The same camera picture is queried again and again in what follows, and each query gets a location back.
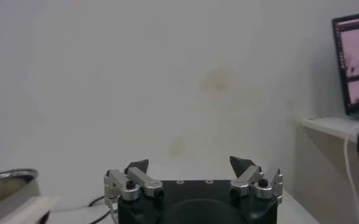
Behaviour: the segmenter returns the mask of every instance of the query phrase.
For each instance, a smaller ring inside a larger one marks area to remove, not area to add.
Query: laptop screen
[[[334,19],[333,28],[347,112],[359,109],[359,15]]]

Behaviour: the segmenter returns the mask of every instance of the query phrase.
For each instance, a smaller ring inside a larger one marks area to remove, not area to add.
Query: white shelf
[[[304,127],[344,139],[347,132],[351,131],[354,125],[359,124],[359,121],[348,117],[319,117],[302,119],[301,124]]]

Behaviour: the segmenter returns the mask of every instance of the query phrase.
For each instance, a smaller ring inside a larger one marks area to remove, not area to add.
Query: silver pot
[[[31,197],[40,195],[37,177],[34,169],[0,172],[0,220]]]

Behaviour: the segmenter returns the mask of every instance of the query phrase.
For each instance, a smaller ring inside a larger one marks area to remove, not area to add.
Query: white wall
[[[321,100],[338,91],[330,20],[358,12],[350,0],[0,1],[0,170],[38,169],[57,209],[143,158],[153,177],[184,179],[232,178],[228,156],[241,156],[279,166],[293,190],[294,118],[340,110]]]

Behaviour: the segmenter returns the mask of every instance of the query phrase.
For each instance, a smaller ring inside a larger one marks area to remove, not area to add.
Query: laptop
[[[346,114],[359,120],[359,14],[332,20]]]

